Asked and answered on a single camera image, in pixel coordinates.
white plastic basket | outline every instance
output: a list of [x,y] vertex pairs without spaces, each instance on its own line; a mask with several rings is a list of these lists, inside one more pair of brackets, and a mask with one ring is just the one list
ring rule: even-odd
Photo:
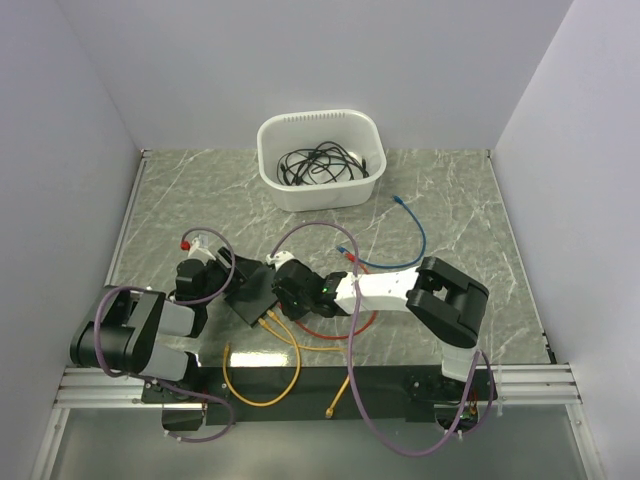
[[[278,160],[299,148],[314,148],[324,141],[342,145],[367,162],[367,178],[324,185],[282,185]],[[387,167],[376,124],[355,110],[289,113],[270,118],[258,130],[260,176],[273,201],[288,212],[349,207],[366,202],[376,180]]]

black cable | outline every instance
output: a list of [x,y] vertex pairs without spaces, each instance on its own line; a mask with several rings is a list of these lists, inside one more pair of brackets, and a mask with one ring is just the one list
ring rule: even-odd
[[277,165],[278,181],[288,186],[318,185],[316,177],[322,174],[327,174],[329,179],[321,184],[335,183],[347,172],[349,180],[356,179],[354,172],[367,178],[366,159],[358,162],[342,145],[331,141],[322,142],[316,148],[299,148],[285,153]]

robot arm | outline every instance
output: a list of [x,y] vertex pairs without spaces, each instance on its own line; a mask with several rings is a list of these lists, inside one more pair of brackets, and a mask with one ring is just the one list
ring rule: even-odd
[[[276,268],[273,291],[282,312],[298,320],[309,312],[324,317],[351,315],[356,293],[353,273],[333,272],[321,277],[289,252],[268,257]],[[399,272],[358,277],[360,311],[396,310],[413,313],[438,338],[442,374],[465,381],[476,352],[478,332],[489,291],[437,257]],[[446,289],[444,299],[434,295]]]

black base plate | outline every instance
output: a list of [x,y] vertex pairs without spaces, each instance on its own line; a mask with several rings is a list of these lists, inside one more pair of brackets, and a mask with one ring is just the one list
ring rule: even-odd
[[[203,385],[212,395],[225,398],[234,407],[239,422],[324,420],[346,376],[345,367],[303,367],[289,395],[269,408],[255,408],[239,401],[226,386],[221,367],[199,369]],[[434,422],[434,406],[454,408],[461,400],[462,382],[442,377],[439,365],[356,367],[358,389],[371,418],[404,418],[409,422]],[[234,388],[246,398],[266,402],[289,384],[294,367],[229,368]],[[477,370],[473,380],[479,401],[490,395],[486,370]],[[143,403],[173,403],[163,390],[145,389]],[[351,389],[347,388],[334,412],[336,420],[359,419]],[[225,425],[227,410],[217,404],[207,408],[207,425]]]
[[254,327],[278,301],[271,291],[275,272],[267,265],[260,265],[242,286],[224,297],[224,301],[250,327]]

floor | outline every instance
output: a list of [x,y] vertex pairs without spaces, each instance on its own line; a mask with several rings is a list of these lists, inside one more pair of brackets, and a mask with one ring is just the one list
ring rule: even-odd
[[[389,150],[387,171],[363,205],[318,212],[279,210],[258,174],[255,150],[161,150],[147,153],[127,225],[114,283],[173,288],[175,267],[185,258],[182,232],[205,225],[223,232],[239,255],[264,259],[283,233],[302,221],[327,220],[355,234],[365,259],[405,262],[420,250],[411,217],[391,199],[401,196],[422,221],[427,254],[476,278],[490,291],[479,345],[493,364],[549,363],[536,314],[490,159],[485,150]],[[334,248],[344,238],[328,228],[296,233],[287,249],[320,274],[350,268]],[[209,306],[199,338],[160,341],[220,365],[232,342],[233,366],[290,365],[292,349],[257,327],[250,329],[222,301]],[[308,326],[335,335],[348,332],[346,318],[305,317]],[[299,329],[308,345],[326,346]],[[357,337],[356,364],[440,362],[436,338],[410,314],[381,313]],[[343,365],[340,353],[304,352],[304,365]]]

